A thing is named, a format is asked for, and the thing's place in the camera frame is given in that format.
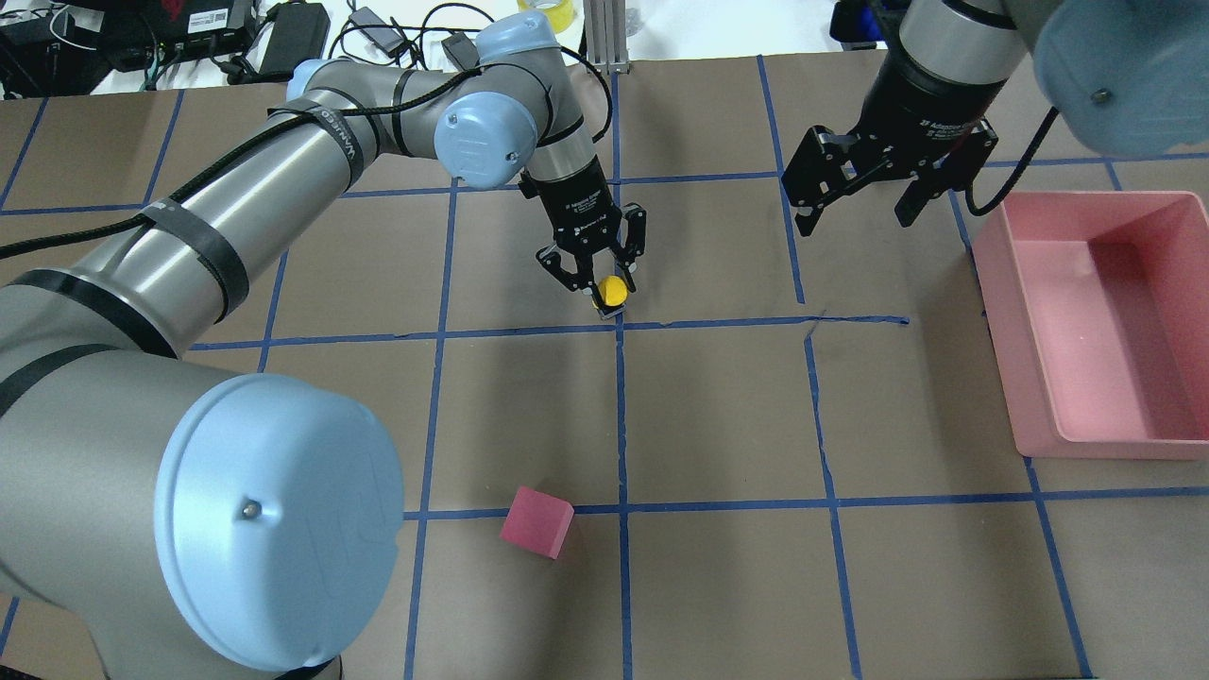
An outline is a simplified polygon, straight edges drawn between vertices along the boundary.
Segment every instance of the round blue cap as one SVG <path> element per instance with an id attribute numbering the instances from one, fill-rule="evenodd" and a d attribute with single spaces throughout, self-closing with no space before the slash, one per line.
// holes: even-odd
<path id="1" fill-rule="evenodd" d="M 314 76 L 316 71 L 335 62 L 336 59 L 307 59 L 294 68 L 294 76 L 285 85 L 285 100 L 297 99 L 301 97 L 311 83 L 311 79 Z"/>
<path id="2" fill-rule="evenodd" d="M 479 33 L 474 40 L 479 48 L 479 63 L 490 64 L 508 54 L 530 50 L 559 48 L 550 19 L 537 10 L 517 12 L 504 17 Z"/>
<path id="3" fill-rule="evenodd" d="M 403 473 L 357 402 L 279 375 L 213 387 L 178 423 L 155 491 L 168 590 L 193 632 L 266 672 L 339 655 L 398 553 Z"/>
<path id="4" fill-rule="evenodd" d="M 528 162 L 537 148 L 537 123 L 507 94 L 472 92 L 441 114 L 433 146 L 451 175 L 475 189 L 492 189 Z"/>

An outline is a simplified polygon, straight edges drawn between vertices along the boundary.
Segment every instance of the white label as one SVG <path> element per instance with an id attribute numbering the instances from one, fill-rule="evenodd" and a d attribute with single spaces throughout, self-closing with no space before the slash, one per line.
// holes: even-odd
<path id="1" fill-rule="evenodd" d="M 202 33 L 216 28 L 226 28 L 229 10 L 212 10 L 189 16 L 189 33 Z"/>

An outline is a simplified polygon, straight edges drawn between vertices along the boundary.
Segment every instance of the white surface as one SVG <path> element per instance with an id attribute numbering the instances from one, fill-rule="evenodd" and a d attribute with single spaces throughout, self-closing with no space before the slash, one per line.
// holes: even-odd
<path id="1" fill-rule="evenodd" d="M 583 1 L 575 4 L 575 21 L 559 34 L 559 41 L 571 48 L 579 47 L 583 27 Z M 261 16 L 276 2 L 261 0 Z M 328 46 L 348 17 L 345 0 L 322 0 L 331 17 Z M 515 0 L 470 0 L 499 19 L 517 11 Z M 45 7 L 46 0 L 10 0 L 5 10 Z M 380 17 L 394 17 L 404 25 L 420 25 L 436 0 L 361 0 L 359 7 L 370 7 Z M 627 7 L 638 12 L 638 31 L 629 39 L 630 59 L 704 59 L 713 57 L 747 57 L 753 54 L 781 54 L 796 52 L 839 51 L 839 44 L 827 35 L 834 0 L 627 0 Z M 69 10 L 85 21 L 82 10 Z M 486 22 L 475 12 L 461 7 L 449 7 L 438 12 L 432 25 L 451 28 L 482 28 Z M 253 64 L 259 64 L 265 45 L 272 35 L 272 27 L 265 29 L 256 46 L 248 54 Z M 441 51 L 444 34 L 426 35 L 424 53 L 429 67 L 450 68 Z M 359 34 L 349 34 L 345 41 L 348 51 L 359 57 L 384 62 L 386 56 Z M 93 91 L 133 92 L 143 85 L 143 71 L 117 73 Z M 226 75 L 209 60 L 186 62 L 168 69 L 158 81 L 160 90 L 184 87 L 215 87 L 226 85 Z"/>

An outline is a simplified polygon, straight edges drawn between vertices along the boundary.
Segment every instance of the pink block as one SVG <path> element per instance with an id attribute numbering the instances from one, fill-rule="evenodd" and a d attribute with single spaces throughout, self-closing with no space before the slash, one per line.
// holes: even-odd
<path id="1" fill-rule="evenodd" d="M 574 514 L 575 508 L 567 501 L 521 486 L 513 499 L 513 507 L 508 509 L 499 537 L 526 551 L 557 559 Z"/>
<path id="2" fill-rule="evenodd" d="M 973 244 L 1017 448 L 1209 457 L 1209 215 L 1188 192 L 1014 192 Z"/>

